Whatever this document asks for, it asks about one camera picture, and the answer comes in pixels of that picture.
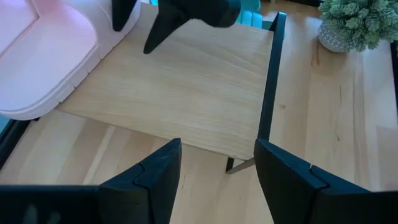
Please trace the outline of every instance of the wood grain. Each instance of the wood grain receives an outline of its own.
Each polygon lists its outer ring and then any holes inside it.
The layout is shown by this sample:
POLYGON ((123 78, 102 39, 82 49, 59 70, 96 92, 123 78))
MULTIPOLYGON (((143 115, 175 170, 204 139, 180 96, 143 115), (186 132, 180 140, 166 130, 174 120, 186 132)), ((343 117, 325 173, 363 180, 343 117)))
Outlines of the wood grain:
POLYGON ((252 157, 273 32, 189 21, 142 53, 157 8, 58 110, 240 159, 252 157))
MULTIPOLYGON (((167 141, 53 111, 29 127, 0 170, 0 184, 101 184, 167 141), (59 125, 65 120, 73 131, 59 125), (57 133, 58 138, 49 132, 57 133), (63 152, 53 148, 56 139, 63 152)), ((180 183, 170 223, 271 223, 254 167, 231 176, 225 174, 225 156, 185 144, 182 148, 180 183)))
POLYGON ((398 168, 386 156, 398 155, 389 43, 335 54, 317 39, 316 8, 282 1, 262 13, 272 19, 278 10, 288 16, 271 141, 369 190, 391 189, 396 176, 381 172, 398 168))
MULTIPOLYGON (((264 18, 273 19, 276 11, 288 16, 273 142, 366 189, 398 190, 388 43, 363 54, 333 54, 316 39, 315 8, 263 3, 264 18)), ((0 171, 0 183, 100 184, 166 142, 54 111, 28 128, 0 171)), ((227 175, 225 165, 225 156, 183 145, 171 223, 272 223, 255 169, 227 175)))

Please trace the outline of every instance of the black metal frame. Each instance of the black metal frame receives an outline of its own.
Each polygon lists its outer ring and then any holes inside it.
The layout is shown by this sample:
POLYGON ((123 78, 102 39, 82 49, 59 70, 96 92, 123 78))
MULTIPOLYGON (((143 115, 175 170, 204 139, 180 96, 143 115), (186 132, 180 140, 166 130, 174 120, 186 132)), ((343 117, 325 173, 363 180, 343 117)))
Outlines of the black metal frame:
MULTIPOLYGON (((274 32, 274 39, 272 41, 271 56, 269 59, 266 89, 264 90, 264 98, 262 100, 262 110, 259 123, 259 130, 257 138, 269 141, 271 133, 272 114, 274 112, 274 102, 276 87, 279 76, 280 57, 282 55, 282 45, 285 36, 286 13, 278 12, 274 21, 272 22, 270 31, 274 32)), ((254 159, 243 162, 242 164, 234 166, 234 159, 228 158, 226 165, 226 173, 234 174, 238 171, 246 169, 254 165, 254 159)))
POLYGON ((391 62, 392 62, 392 74, 394 76, 394 86, 396 89, 396 101, 397 101, 397 112, 398 112, 398 52, 397 46, 398 41, 391 43, 391 62))
POLYGON ((30 121, 10 120, 0 133, 0 169, 24 134, 30 121))

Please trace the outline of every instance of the wooden table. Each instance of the wooden table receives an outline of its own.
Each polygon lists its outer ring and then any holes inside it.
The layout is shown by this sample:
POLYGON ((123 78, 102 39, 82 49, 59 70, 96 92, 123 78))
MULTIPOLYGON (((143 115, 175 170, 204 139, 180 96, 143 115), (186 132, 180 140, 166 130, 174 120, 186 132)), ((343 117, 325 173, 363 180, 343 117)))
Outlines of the wooden table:
POLYGON ((274 32, 194 20, 144 55, 156 14, 157 7, 142 3, 130 34, 58 109, 252 158, 274 32))
MULTIPOLYGON (((321 20, 291 11, 270 141, 369 190, 397 188, 388 183, 398 178, 389 43, 334 54, 317 40, 321 20)), ((190 21, 144 55, 156 13, 143 5, 131 33, 58 110, 252 158, 274 33, 190 21)))

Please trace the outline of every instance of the potted plant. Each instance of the potted plant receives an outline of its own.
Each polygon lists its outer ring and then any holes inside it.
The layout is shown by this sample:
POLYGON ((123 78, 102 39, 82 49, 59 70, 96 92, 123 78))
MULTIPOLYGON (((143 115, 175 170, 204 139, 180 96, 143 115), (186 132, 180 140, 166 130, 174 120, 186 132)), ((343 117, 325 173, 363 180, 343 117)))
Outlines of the potted plant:
POLYGON ((398 0, 325 0, 318 39, 333 52, 375 49, 398 39, 398 0))

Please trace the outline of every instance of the wooden floor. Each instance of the wooden floor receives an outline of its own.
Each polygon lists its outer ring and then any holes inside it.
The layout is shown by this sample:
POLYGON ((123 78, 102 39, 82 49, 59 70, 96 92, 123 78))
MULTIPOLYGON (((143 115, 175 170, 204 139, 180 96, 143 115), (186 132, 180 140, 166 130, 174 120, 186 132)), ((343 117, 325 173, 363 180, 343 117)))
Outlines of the wooden floor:
MULTIPOLYGON (((382 83, 382 75, 380 80, 362 77, 361 92, 344 85, 345 77, 336 82, 327 75, 314 75, 319 64, 331 60, 319 57, 318 51, 325 49, 316 40, 317 30, 307 29, 307 24, 319 22, 318 11, 279 1, 272 6, 264 3, 262 13, 266 19, 272 19, 278 10, 288 14, 278 88, 291 88, 296 94, 277 93, 277 101, 284 104, 275 106, 274 119, 283 118, 285 126, 276 127, 275 143, 367 189, 397 190, 397 121, 386 119, 396 113, 392 109, 395 105, 389 104, 391 88, 376 95, 381 100, 366 101, 355 94, 384 90, 383 86, 370 85, 382 83), (314 88, 324 88, 325 93, 333 94, 309 98, 308 93, 314 88), (326 104, 330 101, 325 98, 333 98, 331 101, 337 103, 326 104), (356 104, 369 108, 370 112, 366 115, 359 111, 354 113, 353 108, 341 111, 339 99, 344 99, 342 102, 359 100, 356 104), (314 113, 315 108, 323 113, 314 113), (309 116, 319 116, 318 122, 307 122, 309 116), (346 124, 342 118, 347 116, 359 116, 369 122, 346 124), (355 132, 361 129, 360 125, 366 125, 362 128, 365 133, 355 132), (278 142, 285 134, 292 138, 278 142)), ((366 63, 371 64, 375 58, 367 60, 366 63)), ((29 126, 0 172, 0 183, 100 184, 166 142, 53 111, 29 126)), ((224 172, 226 161, 225 156, 183 146, 180 185, 171 223, 272 223, 255 169, 227 175, 224 172)))

